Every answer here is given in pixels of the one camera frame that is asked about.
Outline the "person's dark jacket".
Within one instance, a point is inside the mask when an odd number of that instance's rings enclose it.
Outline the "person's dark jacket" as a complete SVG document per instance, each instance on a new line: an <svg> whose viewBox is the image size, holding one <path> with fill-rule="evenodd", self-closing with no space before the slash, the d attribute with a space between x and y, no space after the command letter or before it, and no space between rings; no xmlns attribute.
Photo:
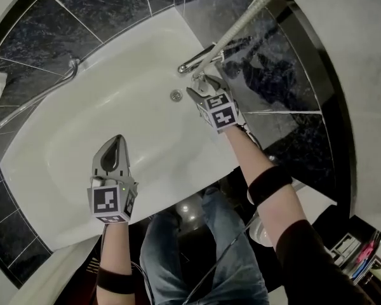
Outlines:
<svg viewBox="0 0 381 305"><path fill-rule="evenodd" d="M288 305L369 305L308 221L297 221L281 235L276 254Z"/></svg>

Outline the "person's blue jeans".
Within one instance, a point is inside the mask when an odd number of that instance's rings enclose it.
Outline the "person's blue jeans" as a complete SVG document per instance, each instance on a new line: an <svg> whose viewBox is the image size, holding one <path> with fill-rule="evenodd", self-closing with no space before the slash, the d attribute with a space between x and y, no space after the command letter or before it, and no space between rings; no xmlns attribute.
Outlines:
<svg viewBox="0 0 381 305"><path fill-rule="evenodd" d="M244 233L244 222L216 186L201 198L203 218L221 258L211 290L194 301L180 265L178 233L180 216L163 210L153 216L140 251L155 305L269 305L268 291L252 246Z"/></svg>

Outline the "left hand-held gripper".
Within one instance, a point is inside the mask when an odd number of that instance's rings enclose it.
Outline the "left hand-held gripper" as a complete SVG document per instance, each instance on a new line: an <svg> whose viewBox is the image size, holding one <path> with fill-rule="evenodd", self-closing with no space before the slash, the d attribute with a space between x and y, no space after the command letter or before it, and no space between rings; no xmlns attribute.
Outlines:
<svg viewBox="0 0 381 305"><path fill-rule="evenodd" d="M122 135L109 139L95 154L91 186L87 188L91 215L104 224L129 222L137 198L128 146Z"/></svg>

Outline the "white bathtub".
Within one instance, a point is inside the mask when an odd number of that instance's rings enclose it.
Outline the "white bathtub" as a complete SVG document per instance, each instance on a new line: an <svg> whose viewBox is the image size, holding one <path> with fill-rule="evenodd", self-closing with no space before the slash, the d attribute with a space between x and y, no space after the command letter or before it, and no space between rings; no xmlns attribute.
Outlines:
<svg viewBox="0 0 381 305"><path fill-rule="evenodd" d="M92 159L126 139L138 182L132 222L225 177L238 165L224 135L200 117L178 66L202 50L175 8L113 39L47 96L7 149L1 170L30 225L51 250L101 233L86 190ZM173 92L183 93L179 101Z"/></svg>

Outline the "white toilet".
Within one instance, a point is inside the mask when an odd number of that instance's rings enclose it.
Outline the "white toilet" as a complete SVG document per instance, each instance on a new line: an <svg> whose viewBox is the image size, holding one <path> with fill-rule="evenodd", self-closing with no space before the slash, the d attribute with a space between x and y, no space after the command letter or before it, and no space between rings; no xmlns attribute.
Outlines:
<svg viewBox="0 0 381 305"><path fill-rule="evenodd" d="M329 206L337 205L336 201L329 199L329 197L298 180L294 180L292 186L310 224L313 224ZM257 217L251 224L249 235L254 242L265 247L272 247L271 240L260 217Z"/></svg>

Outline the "chrome bathtub spout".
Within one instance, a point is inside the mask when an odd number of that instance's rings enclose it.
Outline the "chrome bathtub spout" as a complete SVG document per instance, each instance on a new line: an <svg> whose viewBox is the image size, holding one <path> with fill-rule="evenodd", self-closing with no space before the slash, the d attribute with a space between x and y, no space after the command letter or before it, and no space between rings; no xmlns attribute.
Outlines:
<svg viewBox="0 0 381 305"><path fill-rule="evenodd" d="M215 57L212 58L210 63L211 64L215 62L223 63L226 58L229 58L231 55L235 54L236 52L248 46L252 39L253 38L251 36L247 36L247 37L242 37L239 39L230 40L230 42L224 48L222 48ZM199 64L205 59L205 57L209 54L209 52L214 47L215 47L215 43L212 43L210 46L205 48L202 52L198 53L197 55L192 57L190 60L179 65L177 72L179 74L187 74L189 72L196 70L199 67Z"/></svg>

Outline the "person's left forearm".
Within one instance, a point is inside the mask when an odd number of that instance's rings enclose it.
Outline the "person's left forearm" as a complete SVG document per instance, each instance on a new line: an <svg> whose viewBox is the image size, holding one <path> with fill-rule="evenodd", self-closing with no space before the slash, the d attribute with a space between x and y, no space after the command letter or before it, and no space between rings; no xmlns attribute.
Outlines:
<svg viewBox="0 0 381 305"><path fill-rule="evenodd" d="M104 233L100 269L117 276L124 276L133 285L130 259L128 223L109 224ZM97 283L98 305L135 305L135 294L118 294L102 288Z"/></svg>

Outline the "black elastic armband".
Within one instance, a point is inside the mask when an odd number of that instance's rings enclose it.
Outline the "black elastic armband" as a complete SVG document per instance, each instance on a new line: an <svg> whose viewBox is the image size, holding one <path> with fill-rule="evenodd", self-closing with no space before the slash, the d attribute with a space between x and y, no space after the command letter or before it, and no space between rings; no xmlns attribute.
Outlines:
<svg viewBox="0 0 381 305"><path fill-rule="evenodd" d="M284 186L291 185L292 182L292 177L283 167L269 168L248 187L250 201L257 207Z"/></svg>
<svg viewBox="0 0 381 305"><path fill-rule="evenodd" d="M135 293L133 275L113 273L104 268L98 270L97 286L115 294L129 295Z"/></svg>

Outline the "white printed box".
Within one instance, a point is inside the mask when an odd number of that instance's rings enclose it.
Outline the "white printed box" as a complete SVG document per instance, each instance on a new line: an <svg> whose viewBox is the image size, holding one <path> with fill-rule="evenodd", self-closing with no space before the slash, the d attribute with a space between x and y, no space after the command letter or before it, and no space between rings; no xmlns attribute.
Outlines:
<svg viewBox="0 0 381 305"><path fill-rule="evenodd" d="M330 251L334 263L343 265L361 246L361 242L350 233L347 233Z"/></svg>

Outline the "person's right forearm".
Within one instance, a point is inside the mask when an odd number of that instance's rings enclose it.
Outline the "person's right forearm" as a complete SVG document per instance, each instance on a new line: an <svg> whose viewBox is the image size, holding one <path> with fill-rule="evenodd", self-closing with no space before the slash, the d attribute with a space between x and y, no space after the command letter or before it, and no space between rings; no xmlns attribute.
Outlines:
<svg viewBox="0 0 381 305"><path fill-rule="evenodd" d="M259 175L274 165L267 156L240 129L231 126L224 130L241 167L245 181L250 185ZM305 220L301 203L291 185L286 185L258 207L273 247L277 246L280 236L295 222Z"/></svg>

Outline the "pink plastic object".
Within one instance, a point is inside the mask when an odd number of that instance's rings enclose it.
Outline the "pink plastic object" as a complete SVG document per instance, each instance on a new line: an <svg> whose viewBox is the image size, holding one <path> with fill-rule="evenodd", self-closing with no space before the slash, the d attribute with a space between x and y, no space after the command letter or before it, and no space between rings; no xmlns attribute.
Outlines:
<svg viewBox="0 0 381 305"><path fill-rule="evenodd" d="M367 245L364 246L361 253L358 255L356 262L362 263L367 260L370 254L373 252L375 248L375 241L370 241Z"/></svg>

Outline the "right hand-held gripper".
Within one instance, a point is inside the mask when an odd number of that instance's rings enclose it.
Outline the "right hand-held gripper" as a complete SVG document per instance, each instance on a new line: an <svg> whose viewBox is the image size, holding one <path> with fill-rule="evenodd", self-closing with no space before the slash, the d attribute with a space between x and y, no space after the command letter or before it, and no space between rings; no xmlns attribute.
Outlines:
<svg viewBox="0 0 381 305"><path fill-rule="evenodd" d="M208 85L205 97L190 87L186 88L186 92L196 104L205 122L218 133L230 126L237 125L239 116L236 103L232 99L232 93L227 83L214 75L206 74L204 79Z"/></svg>

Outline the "chrome grab bar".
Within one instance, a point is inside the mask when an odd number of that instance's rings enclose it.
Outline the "chrome grab bar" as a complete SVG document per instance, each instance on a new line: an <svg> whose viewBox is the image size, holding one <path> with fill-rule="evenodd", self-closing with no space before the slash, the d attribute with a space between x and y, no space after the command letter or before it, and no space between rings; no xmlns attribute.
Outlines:
<svg viewBox="0 0 381 305"><path fill-rule="evenodd" d="M69 66L70 66L70 73L68 76L64 77L62 80L57 82L55 85L47 88L45 91L39 93L35 97L32 97L30 100L28 100L26 103L22 104L18 108L16 108L12 113L8 114L5 118L3 118L0 121L0 130L9 124L14 118L16 118L20 113L24 112L28 107L32 106L36 102L42 101L45 97L47 97L49 94L57 91L62 86L66 85L67 83L71 82L78 73L79 70L79 64L81 63L80 59L78 58L72 58L69 60Z"/></svg>

